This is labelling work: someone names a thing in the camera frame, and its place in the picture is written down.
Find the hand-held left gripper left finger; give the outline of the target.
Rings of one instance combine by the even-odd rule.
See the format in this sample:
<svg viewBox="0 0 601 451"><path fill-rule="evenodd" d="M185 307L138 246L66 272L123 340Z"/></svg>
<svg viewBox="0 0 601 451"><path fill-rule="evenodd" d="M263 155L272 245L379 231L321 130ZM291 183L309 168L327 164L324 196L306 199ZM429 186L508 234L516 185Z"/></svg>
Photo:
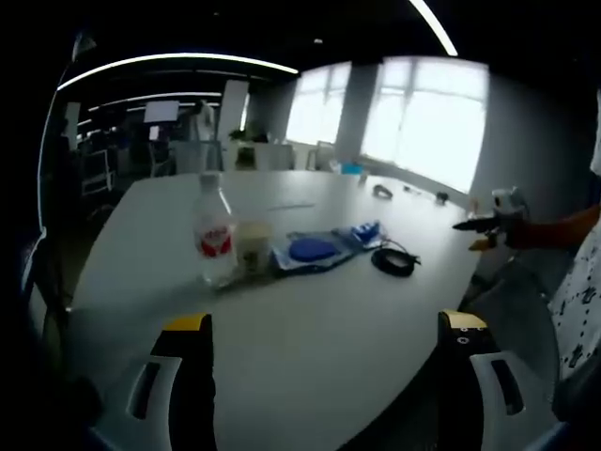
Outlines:
<svg viewBox="0 0 601 451"><path fill-rule="evenodd" d="M165 325L107 393L93 434L106 450L215 450L212 316Z"/></svg>

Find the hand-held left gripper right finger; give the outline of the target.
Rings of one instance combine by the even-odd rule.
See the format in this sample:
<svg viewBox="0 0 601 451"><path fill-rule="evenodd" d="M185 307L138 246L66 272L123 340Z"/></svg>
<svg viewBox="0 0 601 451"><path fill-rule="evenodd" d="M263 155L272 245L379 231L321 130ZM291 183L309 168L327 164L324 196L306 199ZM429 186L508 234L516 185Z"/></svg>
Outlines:
<svg viewBox="0 0 601 451"><path fill-rule="evenodd" d="M543 381L478 317L444 309L438 321L438 449L561 449Z"/></svg>

